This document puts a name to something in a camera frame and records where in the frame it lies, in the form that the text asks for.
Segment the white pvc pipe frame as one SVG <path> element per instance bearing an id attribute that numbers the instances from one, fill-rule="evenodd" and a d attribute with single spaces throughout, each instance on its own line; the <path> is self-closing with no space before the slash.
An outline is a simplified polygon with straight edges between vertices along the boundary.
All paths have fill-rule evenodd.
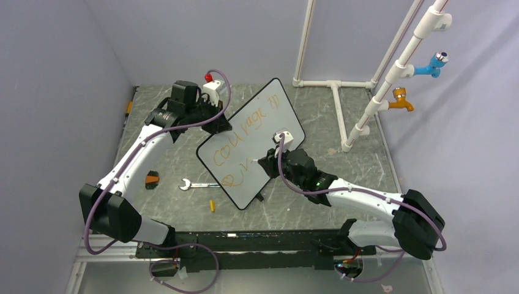
<path id="1" fill-rule="evenodd" d="M 271 19 L 286 45 L 283 79 L 320 89 L 323 105 L 303 120 L 304 149 L 339 146 L 328 83 L 377 91 L 429 7 L 444 1 L 275 1 Z"/>

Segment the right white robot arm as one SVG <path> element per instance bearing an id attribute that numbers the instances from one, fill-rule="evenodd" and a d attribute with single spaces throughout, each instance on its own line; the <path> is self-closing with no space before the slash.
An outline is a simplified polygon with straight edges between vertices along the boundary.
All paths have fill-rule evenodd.
<path id="1" fill-rule="evenodd" d="M 375 217 L 371 222 L 345 221 L 337 238 L 337 246 L 344 254 L 362 247 L 390 246 L 429 260 L 434 252 L 446 250 L 442 235 L 445 221 L 417 190 L 399 194 L 355 185 L 317 169 L 303 149 L 280 155 L 270 149 L 257 163 L 268 177 L 280 177 L 292 191 L 314 204 L 353 208 Z"/>

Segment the blue tap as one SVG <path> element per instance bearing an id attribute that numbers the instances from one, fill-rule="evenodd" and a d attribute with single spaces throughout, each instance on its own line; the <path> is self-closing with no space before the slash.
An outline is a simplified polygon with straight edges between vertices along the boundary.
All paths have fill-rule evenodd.
<path id="1" fill-rule="evenodd" d="M 425 67 L 415 67 L 413 75 L 428 75 L 438 78 L 441 74 L 441 68 L 449 62 L 449 55 L 445 51 L 437 51 L 430 59 Z"/>

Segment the orange black clamp tool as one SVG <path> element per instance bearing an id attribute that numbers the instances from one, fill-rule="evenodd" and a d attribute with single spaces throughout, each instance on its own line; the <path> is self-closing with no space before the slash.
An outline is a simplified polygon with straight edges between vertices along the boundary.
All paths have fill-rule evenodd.
<path id="1" fill-rule="evenodd" d="M 160 177 L 157 171 L 149 171 L 145 178 L 145 189 L 154 190 L 159 185 Z"/>

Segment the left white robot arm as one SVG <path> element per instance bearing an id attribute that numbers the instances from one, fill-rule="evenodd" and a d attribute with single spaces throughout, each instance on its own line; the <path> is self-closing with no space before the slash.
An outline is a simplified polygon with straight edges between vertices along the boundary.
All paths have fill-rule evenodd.
<path id="1" fill-rule="evenodd" d="M 223 112 L 231 100 L 227 80 L 208 81 L 202 87 L 179 80 L 173 84 L 170 97 L 163 99 L 144 121 L 137 139 L 116 166 L 97 184 L 85 184 L 79 193 L 85 221 L 84 243 L 89 244 L 91 231 L 114 241 L 139 241 L 150 244 L 160 257 L 170 256 L 176 248 L 174 227 L 142 216 L 132 200 L 154 164 L 187 129 L 202 127 L 209 134 L 232 129 Z"/>

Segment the orange tap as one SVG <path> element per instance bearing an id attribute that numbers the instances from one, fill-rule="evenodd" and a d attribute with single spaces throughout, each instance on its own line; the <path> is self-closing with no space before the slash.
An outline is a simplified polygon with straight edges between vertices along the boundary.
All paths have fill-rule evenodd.
<path id="1" fill-rule="evenodd" d="M 408 112 L 414 110 L 413 105 L 406 100 L 407 92 L 403 87 L 396 87 L 392 91 L 394 102 L 389 102 L 389 109 L 405 109 Z"/>

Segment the silver wrench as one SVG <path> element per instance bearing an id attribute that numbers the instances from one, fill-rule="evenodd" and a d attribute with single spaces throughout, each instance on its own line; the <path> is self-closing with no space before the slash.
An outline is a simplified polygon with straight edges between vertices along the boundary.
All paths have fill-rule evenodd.
<path id="1" fill-rule="evenodd" d="M 187 191 L 194 188 L 213 188 L 213 187 L 220 187 L 220 184 L 218 183 L 196 183 L 193 182 L 187 178 L 183 179 L 183 184 L 179 185 L 178 188 L 183 191 Z"/>

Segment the black-framed whiteboard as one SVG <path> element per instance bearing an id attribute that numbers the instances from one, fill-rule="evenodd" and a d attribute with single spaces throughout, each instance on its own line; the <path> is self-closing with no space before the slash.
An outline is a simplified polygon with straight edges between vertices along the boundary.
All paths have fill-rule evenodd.
<path id="1" fill-rule="evenodd" d="M 270 180 L 251 160 L 275 147 L 276 132 L 291 132 L 291 150 L 302 144 L 306 134 L 278 78 L 263 86 L 228 121 L 233 129 L 208 137 L 197 147 L 196 156 L 235 207 L 244 210 Z"/>

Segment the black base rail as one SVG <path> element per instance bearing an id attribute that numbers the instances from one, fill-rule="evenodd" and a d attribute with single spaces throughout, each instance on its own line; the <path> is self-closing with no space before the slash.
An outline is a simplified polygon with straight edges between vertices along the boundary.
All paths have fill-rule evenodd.
<path id="1" fill-rule="evenodd" d="M 337 229 L 178 232 L 180 249 L 160 250 L 140 243 L 136 258 L 175 259 L 188 273 L 214 270 L 313 268 L 333 270 L 341 258 L 361 261 L 374 246 L 355 248 Z"/>

